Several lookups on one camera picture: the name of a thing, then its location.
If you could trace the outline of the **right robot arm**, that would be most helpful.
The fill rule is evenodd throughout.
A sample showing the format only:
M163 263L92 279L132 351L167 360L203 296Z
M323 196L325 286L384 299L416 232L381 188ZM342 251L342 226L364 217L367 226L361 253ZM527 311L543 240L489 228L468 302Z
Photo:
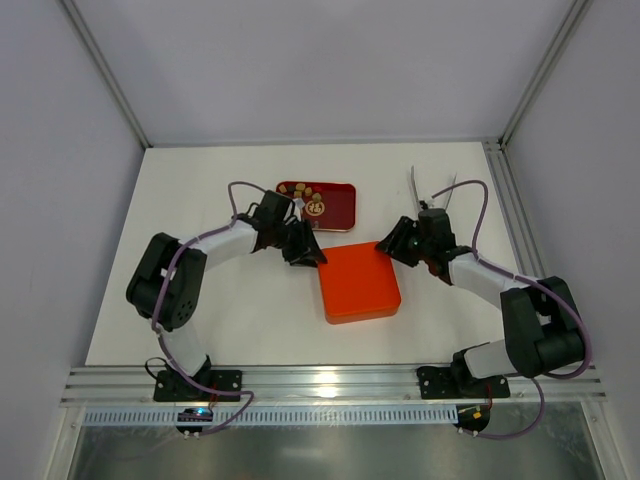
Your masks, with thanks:
M512 376L555 376L573 363L589 364L568 285L558 277L515 275L457 242L441 208L403 216L376 250L409 267L424 263L445 284L477 295L501 313L503 337L454 353L447 379L461 397L486 393L488 385Z

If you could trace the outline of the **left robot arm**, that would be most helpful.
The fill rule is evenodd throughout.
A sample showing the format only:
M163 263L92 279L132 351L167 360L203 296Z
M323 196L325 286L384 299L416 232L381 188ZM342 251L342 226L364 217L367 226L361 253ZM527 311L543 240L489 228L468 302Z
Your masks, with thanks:
M164 355L154 374L156 402L236 402L242 396L240 372L213 367L191 320L205 274L223 263L274 248L291 266L327 264L311 223L300 204L266 190L246 211L234 210L230 221L187 239L161 232L147 245L126 289L126 300L149 320Z

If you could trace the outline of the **metal serving tongs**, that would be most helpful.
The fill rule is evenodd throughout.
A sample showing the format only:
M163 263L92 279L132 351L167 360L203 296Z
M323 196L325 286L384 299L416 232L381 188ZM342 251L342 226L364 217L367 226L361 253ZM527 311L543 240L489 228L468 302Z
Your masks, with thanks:
M411 166L410 172L409 172L409 186L410 186L412 199L413 199L417 213L420 213L421 211L429 208L436 207L435 200L433 197L423 198L420 195L417 180L416 180L416 168L414 165ZM444 210L448 209L452 194L453 194L452 190L448 190L447 192L444 193L444 200L440 205L440 208L443 208Z

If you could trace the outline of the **orange box lid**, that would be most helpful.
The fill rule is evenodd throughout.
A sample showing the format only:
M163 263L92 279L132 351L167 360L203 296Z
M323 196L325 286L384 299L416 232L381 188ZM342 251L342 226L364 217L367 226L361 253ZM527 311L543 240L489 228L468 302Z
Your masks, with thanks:
M391 258L367 242L330 247L317 267L324 315L331 325L394 316L402 297Z

